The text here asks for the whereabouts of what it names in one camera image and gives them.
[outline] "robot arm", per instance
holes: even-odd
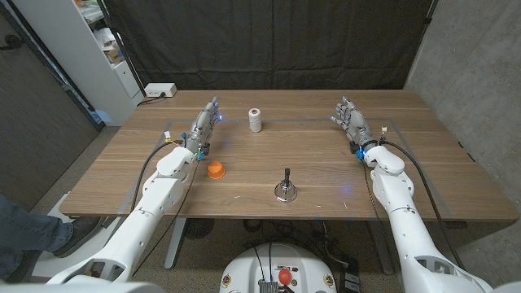
[[[374,140],[369,127],[355,105],[346,97],[338,104],[339,118],[331,119],[342,126],[352,152],[374,169],[370,173],[373,192],[391,222],[405,292],[490,292],[492,288],[453,264],[432,242],[413,201],[414,185],[404,172],[404,161]]]
[[[107,245],[89,259],[56,274],[47,284],[130,280],[160,218],[182,197],[187,167],[208,153],[208,140],[220,119],[214,97],[195,119],[185,146],[175,147],[157,163],[157,170],[143,184],[141,200]]]

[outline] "wooden table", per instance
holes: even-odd
[[[217,124],[210,154],[179,215],[212,218],[369,220],[375,217],[364,169],[351,155],[344,131],[329,117],[346,94],[365,115],[375,137],[387,126],[387,140],[409,150],[431,183],[441,215],[449,221],[515,221],[514,206],[458,145],[414,93],[402,90],[213,90],[178,91],[174,98],[139,107],[95,160],[60,207],[70,216],[129,213],[131,195],[144,160],[169,129],[174,137],[213,95],[224,120]],[[252,133],[247,111],[261,110],[263,129]],[[435,215],[414,166],[399,151],[415,184],[414,202],[428,221]],[[160,151],[145,174],[172,148]],[[218,160],[226,174],[208,177]],[[296,200],[280,203],[274,187],[291,169]],[[169,215],[177,212],[177,207]],[[387,218],[377,204],[378,214]]]

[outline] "orange cap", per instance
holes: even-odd
[[[208,175],[211,179],[219,179],[225,176],[225,168],[222,167],[221,162],[212,162],[208,166]]]

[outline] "spool of thread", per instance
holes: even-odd
[[[250,130],[255,133],[261,131],[262,130],[261,110],[259,110],[257,108],[253,108],[247,114],[250,117]]]

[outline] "concrete wall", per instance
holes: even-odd
[[[405,88],[521,212],[521,1],[440,0]],[[521,281],[521,222],[499,228],[471,225],[458,249],[466,269],[494,286]]]

